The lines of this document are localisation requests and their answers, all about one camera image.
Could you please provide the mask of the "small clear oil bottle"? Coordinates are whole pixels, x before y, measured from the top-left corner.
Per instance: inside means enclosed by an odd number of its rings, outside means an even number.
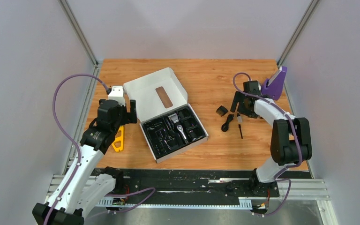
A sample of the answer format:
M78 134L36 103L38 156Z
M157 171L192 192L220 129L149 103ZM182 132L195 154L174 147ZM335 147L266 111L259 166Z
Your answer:
M242 123L242 117L241 117L241 115L239 113L237 113L237 121L238 121L239 124Z

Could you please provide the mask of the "black silver hair clipper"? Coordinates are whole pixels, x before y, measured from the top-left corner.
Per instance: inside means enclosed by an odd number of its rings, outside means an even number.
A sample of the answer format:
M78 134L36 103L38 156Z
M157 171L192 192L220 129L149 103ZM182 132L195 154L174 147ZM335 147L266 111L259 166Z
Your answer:
M168 118L174 124L175 128L179 131L184 142L188 143L187 136L185 134L183 126L180 123L180 119L179 119L178 115L176 113L173 113L173 114L169 115Z

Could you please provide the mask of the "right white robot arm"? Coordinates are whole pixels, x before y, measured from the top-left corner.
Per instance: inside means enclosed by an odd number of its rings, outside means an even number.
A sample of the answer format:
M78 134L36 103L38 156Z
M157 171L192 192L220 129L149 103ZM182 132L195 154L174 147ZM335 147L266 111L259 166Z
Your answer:
M256 169L257 178L249 182L250 192L262 195L289 168L295 168L312 157L309 121L286 112L261 94L258 81L243 83L235 93L232 111L254 119L264 119L271 127L270 157Z

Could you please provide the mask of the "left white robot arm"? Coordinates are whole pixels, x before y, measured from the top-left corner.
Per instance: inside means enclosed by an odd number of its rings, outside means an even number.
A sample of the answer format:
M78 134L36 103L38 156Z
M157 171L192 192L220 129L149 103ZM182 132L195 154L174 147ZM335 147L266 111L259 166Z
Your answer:
M77 161L46 203L33 210L39 225L82 225L90 211L109 192L121 193L125 187L123 173L108 167L93 184L84 189L90 174L115 140L120 126L137 123L136 101L130 100L130 111L116 100L101 99L97 117L83 133Z

